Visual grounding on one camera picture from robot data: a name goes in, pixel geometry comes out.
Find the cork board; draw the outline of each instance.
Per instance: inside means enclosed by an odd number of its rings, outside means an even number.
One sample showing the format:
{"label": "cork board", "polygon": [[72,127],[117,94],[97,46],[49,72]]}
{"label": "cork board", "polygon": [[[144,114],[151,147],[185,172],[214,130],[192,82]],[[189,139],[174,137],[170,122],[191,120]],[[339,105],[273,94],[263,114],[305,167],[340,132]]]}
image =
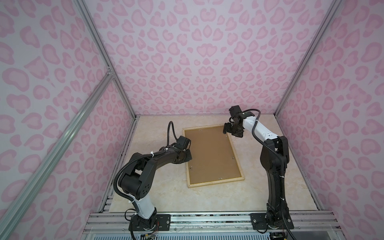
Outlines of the cork board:
{"label": "cork board", "polygon": [[187,162],[188,188],[244,180],[243,171],[224,124],[183,128],[191,140],[192,160]]}

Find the black cable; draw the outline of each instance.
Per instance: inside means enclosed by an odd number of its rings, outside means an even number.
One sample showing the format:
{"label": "black cable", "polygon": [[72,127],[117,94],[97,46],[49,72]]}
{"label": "black cable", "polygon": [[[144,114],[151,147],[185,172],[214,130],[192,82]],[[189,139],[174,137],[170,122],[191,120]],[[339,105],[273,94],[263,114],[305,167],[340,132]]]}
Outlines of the black cable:
{"label": "black cable", "polygon": [[255,109],[255,108],[247,109],[247,110],[245,110],[245,111],[242,111],[242,113],[245,113],[245,112],[248,112],[248,111],[256,111],[256,112],[258,112],[257,117],[256,117],[256,121],[259,120],[259,117],[260,117],[260,115],[262,114],[261,111],[260,111],[259,109]]}
{"label": "black cable", "polygon": [[135,212],[136,212],[136,209],[127,209],[126,211],[125,211],[125,213],[124,213],[124,218],[125,218],[125,220],[127,220],[127,221],[131,221],[130,219],[127,219],[127,212],[129,211],[129,210],[134,210]]}
{"label": "black cable", "polygon": [[173,136],[175,137],[175,139],[176,139],[176,141],[177,141],[177,137],[176,137],[176,134],[175,134],[175,129],[174,129],[174,127],[173,127],[173,122],[170,121],[170,122],[168,123],[168,130],[167,130],[167,146],[169,146],[169,128],[170,128],[171,125],[172,125]]}
{"label": "black cable", "polygon": [[[260,231],[257,229],[257,224],[258,224],[258,223],[265,223],[266,228],[265,228],[265,230],[264,230],[263,232],[260,232]],[[268,224],[267,224],[266,222],[256,222],[256,231],[258,231],[258,232],[261,233],[261,234],[265,234],[267,230],[268,230]]]}
{"label": "black cable", "polygon": [[[255,111],[258,111],[259,112],[259,115],[258,117],[260,117],[260,110],[258,109],[254,109]],[[280,208],[280,211],[281,211],[281,217],[283,218],[283,223],[284,223],[284,226],[285,228],[287,229],[289,235],[291,236],[291,238],[293,240],[296,240],[296,238],[293,236],[291,230],[288,228],[288,225],[286,223],[286,220],[285,220],[285,217],[284,217],[284,212],[283,212],[283,202],[284,202],[284,199],[285,199],[285,191],[284,191],[284,161],[283,159],[279,156],[279,154],[275,151],[275,150],[272,150],[270,147],[268,147],[267,144],[265,144],[265,142],[261,141],[255,134],[255,128],[256,128],[256,125],[257,125],[257,120],[255,121],[255,124],[253,125],[253,128],[252,128],[252,136],[254,137],[254,139],[256,139],[261,145],[263,145],[264,147],[266,147],[272,154],[274,154],[281,162],[281,167],[280,167],[280,180],[281,180],[281,202],[280,202],[280,205],[281,205],[281,208]]]}
{"label": "black cable", "polygon": [[131,237],[132,237],[132,239],[133,240],[136,240],[136,238],[135,238],[135,235],[133,235],[133,231],[132,231],[132,227],[131,227],[131,224],[129,224],[129,231],[131,232]]}
{"label": "black cable", "polygon": [[[164,154],[165,152],[167,152],[166,149],[163,149],[162,151],[158,151],[158,152],[155,152],[153,153],[154,156],[158,156],[158,155],[161,155],[161,154]],[[141,155],[129,162],[127,162],[119,171],[118,173],[116,174],[115,178],[113,179],[113,190],[121,197],[123,198],[126,198],[128,199],[129,201],[133,202],[134,199],[133,197],[127,195],[127,194],[124,194],[122,193],[119,189],[118,189],[118,181],[119,181],[119,178],[120,178],[120,175],[124,172],[125,168],[127,168],[129,165],[133,164],[133,163],[136,163],[138,160],[140,159],[143,159],[143,158],[146,158],[146,157],[152,157],[152,154],[145,154],[145,155]]]}

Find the wire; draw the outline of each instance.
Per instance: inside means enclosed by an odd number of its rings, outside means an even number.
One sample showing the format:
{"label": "wire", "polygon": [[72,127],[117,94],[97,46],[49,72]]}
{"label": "wire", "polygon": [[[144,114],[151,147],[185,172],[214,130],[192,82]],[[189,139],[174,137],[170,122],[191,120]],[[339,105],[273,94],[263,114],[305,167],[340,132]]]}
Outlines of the wire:
{"label": "wire", "polygon": [[159,222],[155,222],[155,225],[156,225],[156,228],[155,228],[155,230],[153,230],[153,232],[151,232],[151,233],[146,233],[146,234],[142,234],[142,236],[147,237],[146,235],[151,235],[151,234],[153,234],[154,232],[156,232],[156,231],[159,229],[159,225],[160,225],[160,223],[159,223]]}
{"label": "wire", "polygon": [[258,112],[257,117],[256,117],[256,121],[259,120],[259,117],[260,117],[260,115],[262,114],[261,111],[260,111],[259,109],[250,108],[250,109],[247,109],[247,110],[245,110],[245,111],[242,111],[242,113],[249,112],[249,111],[256,111],[256,112]]}
{"label": "wire", "polygon": [[276,152],[276,151],[274,151],[274,150],[272,150],[270,147],[268,147],[268,145],[265,143],[265,142],[263,142],[263,141],[261,141],[257,136],[256,136],[256,134],[255,134],[255,128],[256,128],[256,125],[257,125],[257,123],[258,123],[258,118],[260,117],[260,114],[261,114],[261,112],[260,112],[260,110],[258,110],[258,109],[249,109],[249,110],[245,110],[245,111],[250,111],[250,110],[254,110],[254,111],[258,111],[259,112],[259,114],[258,114],[258,116],[256,117],[256,121],[255,121],[255,124],[253,125],[253,128],[252,128],[252,136],[261,144],[261,145],[263,145],[265,148],[267,148],[272,154],[274,154],[279,160],[280,160],[280,162],[281,162],[281,167],[280,167],[280,181],[281,181],[281,186],[282,186],[282,188],[281,188],[281,202],[280,202],[280,205],[281,205],[281,208],[280,208],[280,211],[281,211],[281,217],[283,218],[283,223],[284,223],[284,226],[285,226],[285,228],[286,228],[286,230],[287,230],[287,232],[289,233],[289,235],[291,236],[291,238],[293,239],[293,240],[296,240],[296,238],[293,236],[293,234],[292,234],[292,232],[291,232],[291,230],[288,228],[288,226],[287,226],[287,222],[286,222],[286,220],[285,220],[285,217],[284,217],[284,212],[283,212],[283,208],[282,208],[282,206],[283,206],[283,203],[284,203],[284,200],[283,199],[285,199],[285,191],[284,191],[284,161],[283,161],[283,159],[279,156],[279,154]]}
{"label": "wire", "polygon": [[[260,232],[260,231],[257,229],[257,224],[258,224],[258,223],[265,223],[266,228],[265,228],[265,230],[264,230],[263,232]],[[258,232],[261,233],[261,234],[265,234],[267,230],[268,230],[268,224],[267,224],[266,222],[256,222],[256,231],[258,231]]]}
{"label": "wire", "polygon": [[177,137],[176,137],[176,134],[175,134],[175,129],[174,129],[174,127],[173,127],[173,122],[170,121],[170,122],[168,123],[168,130],[167,130],[167,146],[169,146],[169,128],[170,128],[171,125],[172,125],[173,136],[175,137],[175,139],[176,139],[176,141],[177,141]]}
{"label": "wire", "polygon": [[[164,154],[165,152],[167,152],[167,149],[164,149],[164,150],[162,150],[162,151],[155,152],[155,153],[154,153],[154,156],[162,155],[162,154]],[[135,158],[135,159],[133,159],[133,160],[127,162],[127,163],[120,169],[120,171],[116,174],[115,178],[113,179],[113,190],[114,190],[119,196],[121,196],[121,197],[123,197],[123,198],[126,198],[126,199],[130,200],[131,202],[134,202],[133,197],[131,197],[131,196],[127,195],[127,194],[122,193],[122,192],[118,189],[118,181],[119,181],[119,178],[120,178],[121,174],[124,172],[125,168],[127,168],[129,165],[131,165],[131,164],[133,164],[133,163],[136,163],[138,160],[143,159],[143,158],[146,158],[146,157],[152,157],[152,154],[141,155],[141,156],[139,156],[139,157],[137,157],[137,158]]]}
{"label": "wire", "polygon": [[135,212],[136,212],[136,209],[127,209],[126,211],[125,211],[125,213],[124,213],[124,218],[125,218],[125,220],[127,220],[127,221],[131,221],[130,219],[127,219],[127,212],[129,211],[129,210],[134,210]]}
{"label": "wire", "polygon": [[284,240],[286,240],[287,237],[288,237],[288,231],[285,233],[285,231],[284,231],[284,224],[283,224],[283,234],[285,235],[285,236],[284,236]]}

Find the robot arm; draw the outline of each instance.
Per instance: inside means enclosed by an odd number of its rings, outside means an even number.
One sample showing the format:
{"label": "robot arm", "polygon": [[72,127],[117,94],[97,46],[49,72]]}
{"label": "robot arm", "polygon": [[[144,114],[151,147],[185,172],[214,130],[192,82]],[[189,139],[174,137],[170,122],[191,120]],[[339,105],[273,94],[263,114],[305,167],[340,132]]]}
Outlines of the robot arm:
{"label": "robot arm", "polygon": [[152,230],[159,221],[157,210],[147,195],[152,187],[155,171],[168,164],[181,164],[192,159],[190,140],[184,136],[176,139],[176,142],[160,148],[158,152],[151,154],[134,153],[128,163],[116,174],[113,182],[115,192],[130,200],[136,209],[136,214],[131,217],[130,230]]}
{"label": "robot arm", "polygon": [[228,132],[233,136],[243,137],[246,129],[263,145],[260,162],[267,172],[269,188],[265,220],[270,228],[281,227],[286,222],[291,223],[284,189],[285,169],[289,163],[288,140],[285,136],[276,135],[258,122],[260,111],[256,117],[252,110],[259,111],[256,109],[241,111],[238,105],[231,107],[230,122],[225,123],[223,133]]}

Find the table surface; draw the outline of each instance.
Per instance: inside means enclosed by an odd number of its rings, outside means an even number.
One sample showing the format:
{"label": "table surface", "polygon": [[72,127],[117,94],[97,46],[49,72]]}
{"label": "table surface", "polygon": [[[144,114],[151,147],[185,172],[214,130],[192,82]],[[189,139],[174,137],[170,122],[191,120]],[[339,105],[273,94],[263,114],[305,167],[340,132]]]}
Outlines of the table surface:
{"label": "table surface", "polygon": [[[223,124],[228,118],[229,115],[141,116],[124,164],[135,152],[148,154],[165,146],[169,121],[173,121],[178,137],[182,135],[183,128]],[[260,122],[277,135],[282,135],[273,115],[261,115]],[[268,201],[268,181],[266,171],[260,163],[262,145],[248,131],[244,132],[242,138],[231,136],[231,139],[243,169],[244,181],[189,189],[185,163],[167,164],[156,171],[149,192],[157,211],[265,211]],[[291,153],[285,174],[285,192],[290,210],[317,210]],[[127,199],[115,194],[109,211],[125,212],[131,207],[132,204]]]}

